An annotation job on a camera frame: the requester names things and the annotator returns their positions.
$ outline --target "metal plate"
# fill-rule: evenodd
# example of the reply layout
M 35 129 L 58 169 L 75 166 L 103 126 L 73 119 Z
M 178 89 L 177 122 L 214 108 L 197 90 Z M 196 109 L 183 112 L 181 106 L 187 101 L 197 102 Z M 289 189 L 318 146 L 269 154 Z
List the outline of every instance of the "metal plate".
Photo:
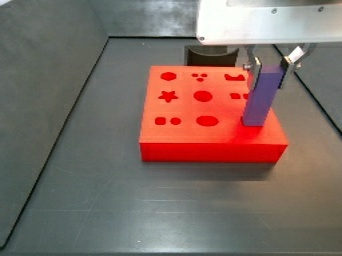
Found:
M 91 0 L 114 37 L 196 37 L 198 0 Z
M 342 141 L 296 77 L 277 165 L 141 161 L 150 66 L 182 65 L 196 43 L 110 40 L 4 255 L 341 255 Z
M 341 3 L 232 7 L 229 2 L 201 1 L 197 37 L 205 45 L 342 41 Z

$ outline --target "purple rectangular prism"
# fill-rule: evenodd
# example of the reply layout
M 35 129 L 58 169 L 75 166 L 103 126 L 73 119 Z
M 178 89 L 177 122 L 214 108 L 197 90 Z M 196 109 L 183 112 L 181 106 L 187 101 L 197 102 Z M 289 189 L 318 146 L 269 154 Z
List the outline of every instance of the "purple rectangular prism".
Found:
M 264 126 L 284 74 L 285 71 L 280 66 L 262 67 L 244 112 L 242 121 L 245 126 Z

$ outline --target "star-shaped hole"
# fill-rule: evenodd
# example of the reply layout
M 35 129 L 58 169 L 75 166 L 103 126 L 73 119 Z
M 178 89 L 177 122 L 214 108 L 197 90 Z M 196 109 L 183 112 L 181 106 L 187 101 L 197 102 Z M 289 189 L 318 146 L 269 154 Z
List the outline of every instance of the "star-shaped hole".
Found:
M 177 93 L 175 91 L 173 92 L 162 91 L 162 96 L 159 96 L 158 99 L 166 100 L 166 102 L 170 103 L 173 100 L 178 99 L 175 93 Z

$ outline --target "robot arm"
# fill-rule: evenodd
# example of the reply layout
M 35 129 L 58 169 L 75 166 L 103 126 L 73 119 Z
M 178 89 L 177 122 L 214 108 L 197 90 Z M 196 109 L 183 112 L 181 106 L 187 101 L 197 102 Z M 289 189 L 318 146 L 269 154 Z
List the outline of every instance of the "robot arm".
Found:
M 202 0 L 197 36 L 205 45 L 248 45 L 250 97 L 246 126 L 264 126 L 289 75 L 320 42 L 342 41 L 342 0 Z M 280 66 L 254 56 L 257 44 L 298 44 Z

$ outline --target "red block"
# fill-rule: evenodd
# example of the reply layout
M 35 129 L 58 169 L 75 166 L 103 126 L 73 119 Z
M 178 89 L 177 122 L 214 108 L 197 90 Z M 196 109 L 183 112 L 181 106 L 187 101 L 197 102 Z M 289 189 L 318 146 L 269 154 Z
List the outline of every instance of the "red block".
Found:
M 143 161 L 278 161 L 289 143 L 274 111 L 264 127 L 241 121 L 246 80 L 241 68 L 151 67 L 139 139 Z

